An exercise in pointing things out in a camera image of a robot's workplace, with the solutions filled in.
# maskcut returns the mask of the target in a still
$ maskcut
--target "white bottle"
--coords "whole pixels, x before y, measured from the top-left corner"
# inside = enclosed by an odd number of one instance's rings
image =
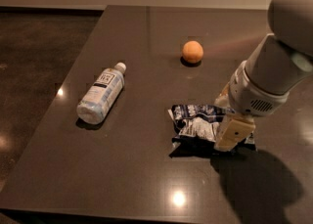
[[[105,69],[77,106],[78,116],[89,124],[99,124],[108,114],[124,86],[126,65]]]

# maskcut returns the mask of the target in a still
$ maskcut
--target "bottle cap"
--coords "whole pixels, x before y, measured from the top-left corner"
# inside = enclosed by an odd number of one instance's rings
[[[126,64],[124,64],[124,63],[118,63],[115,65],[114,68],[119,70],[122,74],[125,74],[125,72],[126,72]]]

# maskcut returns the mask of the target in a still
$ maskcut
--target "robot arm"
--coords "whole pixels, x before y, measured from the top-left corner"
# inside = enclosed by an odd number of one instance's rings
[[[313,0],[272,0],[268,21],[274,33],[240,64],[215,101],[235,110],[221,123],[216,150],[232,150],[254,130],[254,117],[272,114],[292,87],[313,74]]]

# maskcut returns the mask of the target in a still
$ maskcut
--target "floor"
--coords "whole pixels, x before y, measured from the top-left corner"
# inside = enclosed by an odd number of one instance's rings
[[[0,8],[0,191],[101,14]]]

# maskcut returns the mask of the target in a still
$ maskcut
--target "table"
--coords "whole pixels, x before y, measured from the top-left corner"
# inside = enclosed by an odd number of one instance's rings
[[[1,192],[0,208],[37,218],[310,223],[312,78],[256,120],[258,152],[169,157],[175,132],[167,110],[213,104],[267,32],[261,10],[108,6]],[[203,46],[198,67],[180,62],[188,40]],[[104,124],[88,127],[76,105],[119,61],[127,65],[125,88]]]

